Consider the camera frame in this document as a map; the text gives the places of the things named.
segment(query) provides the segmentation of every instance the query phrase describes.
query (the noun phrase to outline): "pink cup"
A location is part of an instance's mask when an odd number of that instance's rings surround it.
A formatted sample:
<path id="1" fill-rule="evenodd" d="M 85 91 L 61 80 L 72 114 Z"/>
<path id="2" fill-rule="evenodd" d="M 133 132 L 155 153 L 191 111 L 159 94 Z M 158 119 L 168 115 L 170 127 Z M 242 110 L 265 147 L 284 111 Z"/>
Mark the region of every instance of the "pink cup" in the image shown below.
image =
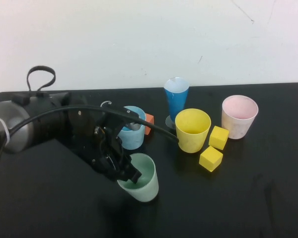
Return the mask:
<path id="1" fill-rule="evenodd" d="M 222 103 L 222 127 L 229 130 L 229 138 L 243 138 L 257 114 L 254 100 L 242 95 L 230 96 Z"/>

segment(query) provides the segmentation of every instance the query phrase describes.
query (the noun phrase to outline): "yellow block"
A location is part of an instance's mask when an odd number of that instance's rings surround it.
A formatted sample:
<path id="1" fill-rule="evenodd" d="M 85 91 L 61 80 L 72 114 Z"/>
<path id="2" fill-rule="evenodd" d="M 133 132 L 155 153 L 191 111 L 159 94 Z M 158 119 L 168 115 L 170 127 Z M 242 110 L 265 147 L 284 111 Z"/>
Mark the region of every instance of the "yellow block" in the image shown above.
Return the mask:
<path id="1" fill-rule="evenodd" d="M 227 142 L 228 134 L 228 130 L 218 126 L 214 126 L 210 135 L 209 145 L 220 150 L 224 149 Z"/>
<path id="2" fill-rule="evenodd" d="M 201 150 L 211 126 L 208 114 L 199 109 L 185 109 L 176 116 L 175 127 L 179 147 L 187 153 Z"/>
<path id="3" fill-rule="evenodd" d="M 200 155 L 199 164 L 206 168 L 208 171 L 212 172 L 217 166 L 222 162 L 223 154 L 209 146 Z"/>

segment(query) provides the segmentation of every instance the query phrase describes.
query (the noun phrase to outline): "black strap loop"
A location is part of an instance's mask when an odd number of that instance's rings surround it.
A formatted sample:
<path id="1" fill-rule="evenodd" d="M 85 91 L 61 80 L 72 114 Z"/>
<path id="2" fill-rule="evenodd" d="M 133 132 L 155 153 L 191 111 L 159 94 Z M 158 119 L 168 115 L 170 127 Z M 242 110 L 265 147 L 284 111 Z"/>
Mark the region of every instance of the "black strap loop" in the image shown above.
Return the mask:
<path id="1" fill-rule="evenodd" d="M 27 85 L 29 87 L 29 91 L 30 92 L 31 92 L 31 86 L 30 86 L 30 83 L 29 83 L 29 75 L 31 73 L 33 73 L 35 71 L 39 71 L 39 70 L 46 71 L 46 72 L 49 72 L 49 73 L 53 74 L 53 78 L 52 78 L 52 80 L 50 82 L 48 82 L 48 83 L 44 84 L 43 86 L 41 86 L 37 91 L 41 91 L 42 88 L 51 86 L 55 82 L 55 80 L 56 80 L 56 74 L 55 74 L 54 69 L 52 69 L 50 67 L 47 67 L 47 66 L 42 66 L 42 65 L 35 66 L 35 67 L 33 67 L 33 68 L 31 68 L 29 70 L 28 75 L 26 77 L 26 83 L 27 83 Z"/>

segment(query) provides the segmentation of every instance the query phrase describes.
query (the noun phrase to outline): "white wall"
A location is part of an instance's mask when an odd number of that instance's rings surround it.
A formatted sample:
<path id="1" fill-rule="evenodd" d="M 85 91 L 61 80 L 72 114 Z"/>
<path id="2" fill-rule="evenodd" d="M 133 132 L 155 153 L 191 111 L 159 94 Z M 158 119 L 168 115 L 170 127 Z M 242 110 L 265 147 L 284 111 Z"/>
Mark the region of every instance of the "white wall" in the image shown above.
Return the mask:
<path id="1" fill-rule="evenodd" d="M 298 0 L 0 0 L 0 91 L 38 64 L 55 90 L 298 82 Z"/>

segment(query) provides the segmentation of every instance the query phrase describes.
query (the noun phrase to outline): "cup rim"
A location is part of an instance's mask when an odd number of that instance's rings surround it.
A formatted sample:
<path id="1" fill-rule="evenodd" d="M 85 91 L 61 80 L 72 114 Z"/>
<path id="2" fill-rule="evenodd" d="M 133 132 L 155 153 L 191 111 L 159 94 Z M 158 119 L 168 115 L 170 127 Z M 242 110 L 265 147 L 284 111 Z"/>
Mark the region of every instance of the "cup rim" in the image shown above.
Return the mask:
<path id="1" fill-rule="evenodd" d="M 125 187 L 123 187 L 123 186 L 119 183 L 120 180 L 117 180 L 118 185 L 119 185 L 123 190 L 125 190 L 125 191 L 130 191 L 130 192 L 132 192 L 132 191 L 139 191 L 139 190 L 145 188 L 145 187 L 148 186 L 148 184 L 153 180 L 154 174 L 156 174 L 155 163 L 154 163 L 153 159 L 152 159 L 149 155 L 144 154 L 144 153 L 134 153 L 134 154 L 131 154 L 130 156 L 132 156 L 132 155 L 137 155 L 137 154 L 145 155 L 146 157 L 148 157 L 148 158 L 151 160 L 151 162 L 153 163 L 153 167 L 154 167 L 153 176 L 152 176 L 152 178 L 150 179 L 150 181 L 149 181 L 145 186 L 143 186 L 143 187 L 139 187 L 139 188 L 135 188 L 135 189 L 125 188 Z"/>
<path id="2" fill-rule="evenodd" d="M 136 107 L 136 108 L 139 108 L 140 110 L 142 110 L 140 107 L 137 107 L 137 106 L 132 106 L 132 105 L 127 105 L 127 106 L 124 106 L 124 108 L 126 108 L 126 107 Z M 140 128 L 138 129 L 138 130 L 123 130 L 123 128 L 120 130 L 120 132 L 123 132 L 123 133 L 129 133 L 129 132 L 134 132 L 134 131 L 139 131 L 140 129 L 142 129 L 143 127 L 145 127 L 145 125 L 143 125 L 143 124 L 141 124 L 141 126 L 140 126 Z"/>
<path id="3" fill-rule="evenodd" d="M 207 129 L 205 129 L 204 131 L 202 131 L 202 132 L 200 132 L 200 133 L 197 133 L 197 134 L 187 133 L 187 132 L 181 130 L 181 129 L 177 126 L 177 124 L 176 124 L 177 117 L 178 117 L 178 115 L 179 115 L 181 112 L 186 111 L 186 110 L 192 110 L 192 109 L 194 109 L 194 110 L 198 110 L 198 111 L 201 111 L 201 112 L 205 113 L 205 114 L 208 116 L 209 120 L 210 120 L 210 125 L 209 125 L 209 127 L 208 127 Z M 180 111 L 180 112 L 178 113 L 178 115 L 175 117 L 175 120 L 174 120 L 175 127 L 178 128 L 182 133 L 185 133 L 185 134 L 187 134 L 187 135 L 200 135 L 200 134 L 203 134 L 203 133 L 205 133 L 206 131 L 208 131 L 208 130 L 210 129 L 211 125 L 212 125 L 212 120 L 211 120 L 209 114 L 207 114 L 205 111 L 200 110 L 200 109 L 197 109 L 197 108 L 187 108 L 187 109 L 184 109 L 184 110 Z"/>
<path id="4" fill-rule="evenodd" d="M 256 114 L 255 114 L 254 116 L 252 116 L 251 118 L 247 118 L 247 119 L 235 118 L 235 117 L 232 117 L 230 114 L 228 114 L 228 113 L 224 110 L 224 102 L 225 102 L 227 99 L 232 98 L 232 97 L 235 97 L 235 96 L 242 96 L 242 97 L 244 97 L 244 98 L 247 98 L 247 99 L 251 100 L 251 101 L 256 105 L 256 109 L 257 109 Z M 225 99 L 223 100 L 223 102 L 222 102 L 222 110 L 223 110 L 223 112 L 225 112 L 225 114 L 228 115 L 229 117 L 231 117 L 231 118 L 233 118 L 233 119 L 236 119 L 236 120 L 240 120 L 240 121 L 245 121 L 245 120 L 253 119 L 253 118 L 255 118 L 255 117 L 257 116 L 257 114 L 258 114 L 258 112 L 259 112 L 258 105 L 257 105 L 257 103 L 256 103 L 253 99 L 251 99 L 250 97 L 244 96 L 244 95 L 240 95 L 240 94 L 231 95 L 231 96 L 225 98 Z"/>
<path id="5" fill-rule="evenodd" d="M 184 90 L 181 91 L 181 92 L 176 92 L 176 93 L 183 93 L 183 92 L 185 92 L 185 91 L 187 91 L 187 90 L 189 89 L 189 87 L 190 87 L 190 83 L 189 83 L 189 81 L 185 80 L 185 79 L 182 78 L 182 77 L 172 77 L 172 78 L 168 79 L 168 80 L 164 83 L 163 88 L 164 88 L 165 90 L 167 90 L 167 89 L 165 88 L 166 84 L 167 84 L 169 81 L 171 81 L 172 79 L 174 79 L 174 78 L 179 78 L 179 79 L 183 80 L 183 81 L 187 84 L 186 89 L 184 89 Z"/>

